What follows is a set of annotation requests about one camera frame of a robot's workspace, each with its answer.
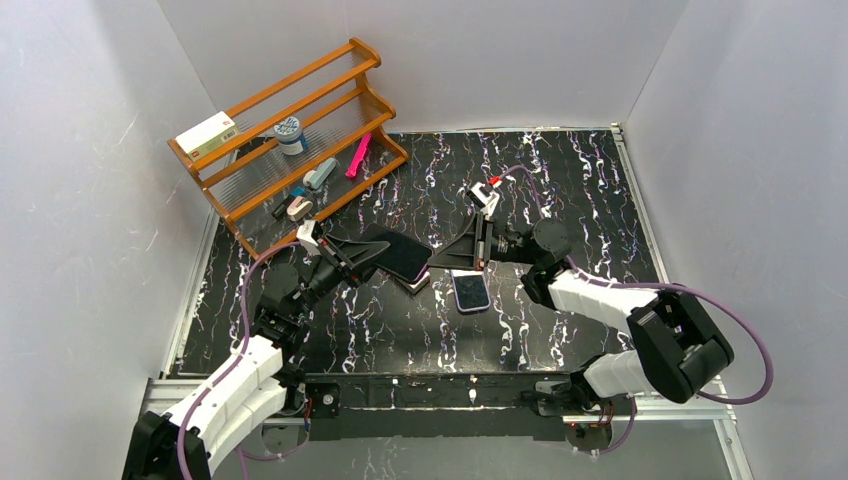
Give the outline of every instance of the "cable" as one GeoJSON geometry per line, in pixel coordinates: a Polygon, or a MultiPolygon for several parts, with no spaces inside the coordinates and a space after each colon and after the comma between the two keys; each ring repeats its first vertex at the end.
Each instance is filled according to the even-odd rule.
{"type": "MultiPolygon", "coordinates": [[[[244,277],[244,281],[241,285],[241,318],[244,322],[244,338],[241,341],[241,349],[239,350],[239,355],[235,358],[233,363],[224,370],[221,375],[218,375],[214,380],[212,380],[212,387],[215,387],[221,380],[227,377],[235,368],[241,363],[241,359],[243,355],[247,352],[247,346],[250,342],[250,315],[247,310],[247,284],[250,283],[250,277],[253,276],[253,272],[256,271],[261,265],[268,261],[271,257],[279,253],[281,250],[294,247],[298,242],[286,243],[283,245],[278,245],[276,247],[272,247],[268,249],[265,253],[259,256],[255,262],[250,266],[247,270],[247,274],[244,277]]],[[[191,416],[194,415],[194,411],[197,410],[197,407],[203,402],[203,399],[209,395],[211,392],[211,388],[206,388],[201,392],[200,395],[194,400],[191,406],[188,408],[186,412],[186,416],[183,418],[182,423],[180,423],[180,430],[177,433],[177,463],[180,465],[180,473],[183,475],[183,480],[192,480],[191,472],[188,469],[188,462],[186,461],[185,456],[185,434],[188,428],[189,421],[191,420],[191,416]]]]}
{"type": "Polygon", "coordinates": [[[614,416],[615,416],[615,404],[612,403],[612,400],[610,400],[610,416],[607,419],[606,423],[604,423],[603,425],[609,425],[610,423],[612,423],[612,417],[614,417],[614,416]]]}
{"type": "MultiPolygon", "coordinates": [[[[507,168],[506,171],[504,171],[504,173],[502,174],[502,176],[505,176],[505,175],[511,173],[512,171],[519,170],[519,169],[523,170],[525,173],[528,174],[527,179],[530,181],[530,186],[533,189],[533,197],[534,197],[534,200],[536,201],[536,207],[538,207],[538,209],[539,209],[539,216],[541,216],[542,218],[545,218],[545,215],[542,211],[542,204],[539,201],[539,193],[536,191],[536,181],[531,175],[529,175],[530,170],[528,170],[523,165],[514,165],[512,167],[507,168]]],[[[706,293],[703,293],[699,290],[695,290],[694,288],[689,288],[689,287],[685,287],[683,285],[677,285],[677,284],[672,284],[672,283],[656,283],[656,282],[618,283],[618,282],[613,282],[611,280],[593,277],[592,275],[589,275],[588,273],[586,273],[585,271],[583,271],[579,267],[577,267],[576,264],[574,263],[574,260],[571,258],[571,255],[568,255],[566,258],[568,260],[569,265],[571,266],[571,269],[574,270],[575,272],[577,272],[577,274],[581,278],[583,278],[584,280],[586,280],[586,282],[588,282],[592,285],[598,285],[598,286],[610,287],[610,288],[641,288],[641,289],[651,289],[651,290],[671,290],[673,292],[686,293],[686,294],[698,297],[701,300],[704,300],[705,302],[707,302],[707,303],[713,305],[714,307],[718,308],[719,310],[724,312],[728,317],[733,319],[737,324],[739,324],[740,327],[742,327],[743,330],[745,330],[748,333],[748,335],[751,337],[751,339],[757,345],[757,349],[760,351],[760,355],[763,357],[763,364],[765,365],[765,369],[766,369],[765,379],[763,380],[763,384],[760,387],[760,389],[757,390],[754,394],[749,395],[747,397],[742,397],[742,398],[722,398],[722,397],[719,397],[719,396],[716,396],[716,395],[713,395],[711,393],[707,393],[707,392],[704,392],[704,391],[699,391],[698,395],[706,398],[707,400],[712,400],[714,402],[722,403],[722,404],[725,404],[725,405],[747,405],[749,403],[756,402],[757,400],[760,400],[761,398],[765,397],[766,394],[769,392],[769,390],[771,390],[771,386],[774,383],[774,364],[772,363],[771,355],[769,354],[768,349],[766,348],[765,342],[763,341],[762,337],[760,337],[760,335],[756,331],[754,331],[754,328],[747,321],[745,321],[745,319],[743,319],[741,316],[739,316],[738,314],[736,314],[735,312],[730,310],[730,308],[726,307],[725,305],[723,305],[721,302],[719,302],[715,298],[713,298],[713,297],[711,297],[711,296],[707,295],[706,293]]]]}
{"type": "Polygon", "coordinates": [[[581,452],[581,453],[585,453],[587,455],[593,455],[593,456],[595,454],[603,455],[603,454],[606,454],[606,453],[610,453],[610,452],[616,450],[618,447],[624,445],[624,441],[627,440],[627,437],[630,436],[630,431],[633,430],[633,424],[634,423],[636,423],[636,399],[633,398],[633,397],[630,397],[630,420],[627,421],[627,428],[624,429],[624,433],[621,434],[621,438],[619,438],[618,441],[615,442],[613,445],[611,445],[607,448],[603,448],[601,450],[595,449],[595,450],[590,450],[590,451],[586,451],[586,450],[577,450],[577,451],[581,452]]]}
{"type": "Polygon", "coordinates": [[[606,405],[604,405],[604,407],[601,408],[601,416],[600,416],[600,418],[598,418],[598,421],[595,422],[595,426],[600,427],[603,424],[604,417],[606,417],[606,416],[607,416],[607,407],[606,407],[606,405]]]}
{"type": "Polygon", "coordinates": [[[309,407],[306,409],[306,415],[303,416],[303,428],[309,434],[309,416],[312,415],[312,399],[309,399],[309,407]]]}
{"type": "Polygon", "coordinates": [[[250,474],[247,473],[247,460],[245,460],[244,450],[241,449],[241,445],[236,447],[236,451],[239,453],[239,463],[241,464],[241,477],[244,480],[250,480],[250,474]]]}
{"type": "Polygon", "coordinates": [[[306,397],[304,397],[304,398],[303,398],[303,401],[302,401],[302,402],[300,402],[300,406],[299,406],[299,407],[297,407],[297,410],[295,410],[295,411],[293,411],[293,412],[290,412],[290,413],[282,412],[282,413],[280,413],[280,416],[283,416],[283,417],[293,417],[293,416],[297,415],[298,413],[302,412],[302,411],[303,411],[303,407],[305,407],[305,406],[306,406],[306,397]]]}
{"type": "Polygon", "coordinates": [[[251,460],[256,460],[257,462],[273,462],[274,460],[279,460],[279,459],[283,458],[282,457],[283,454],[257,455],[255,453],[246,452],[243,448],[241,448],[241,445],[239,445],[238,448],[241,450],[240,455],[244,455],[246,458],[249,458],[251,460]]]}

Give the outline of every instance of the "pink marker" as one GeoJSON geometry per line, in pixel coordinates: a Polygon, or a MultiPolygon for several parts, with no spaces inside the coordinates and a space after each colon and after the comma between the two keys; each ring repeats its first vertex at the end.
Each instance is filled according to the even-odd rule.
{"type": "Polygon", "coordinates": [[[347,176],[347,178],[356,178],[356,172],[359,170],[359,164],[365,160],[365,154],[368,152],[368,142],[370,141],[371,132],[362,136],[362,140],[359,141],[359,147],[356,149],[356,155],[353,156],[353,160],[350,162],[350,167],[348,167],[347,172],[345,172],[345,176],[347,176]]]}

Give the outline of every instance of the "white wall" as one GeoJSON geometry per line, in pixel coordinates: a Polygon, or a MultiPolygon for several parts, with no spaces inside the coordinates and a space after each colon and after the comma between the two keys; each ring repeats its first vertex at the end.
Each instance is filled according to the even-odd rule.
{"type": "Polygon", "coordinates": [[[681,0],[159,0],[226,109],[358,36],[393,131],[624,120],[681,0]]]}
{"type": "MultiPolygon", "coordinates": [[[[774,356],[772,392],[737,408],[757,478],[848,469],[846,17],[840,0],[694,0],[626,123],[671,278],[746,314],[774,356]]],[[[763,369],[733,332],[740,396],[763,369]]]]}
{"type": "Polygon", "coordinates": [[[0,477],[120,475],[209,207],[214,113],[155,2],[0,2],[0,477]]]}

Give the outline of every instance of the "white box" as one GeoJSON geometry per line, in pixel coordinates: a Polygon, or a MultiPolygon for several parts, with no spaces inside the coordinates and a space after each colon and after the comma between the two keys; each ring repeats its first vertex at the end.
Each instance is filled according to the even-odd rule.
{"type": "Polygon", "coordinates": [[[218,112],[178,135],[176,140],[188,158],[197,161],[239,133],[233,119],[224,112],[218,112]]]}

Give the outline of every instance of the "wooden spice rack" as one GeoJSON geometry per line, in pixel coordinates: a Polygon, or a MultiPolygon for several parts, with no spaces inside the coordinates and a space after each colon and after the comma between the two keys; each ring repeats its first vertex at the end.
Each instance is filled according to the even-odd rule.
{"type": "Polygon", "coordinates": [[[403,164],[408,155],[383,124],[395,109],[365,72],[380,66],[377,52],[357,38],[226,111],[241,134],[192,161],[174,139],[171,149],[224,223],[253,258],[293,241],[296,224],[275,219],[273,208],[301,185],[308,171],[339,160],[310,217],[321,221],[403,164]],[[301,121],[309,148],[283,155],[269,132],[290,116],[301,121]],[[355,179],[344,176],[355,143],[371,133],[369,153],[355,179]]]}

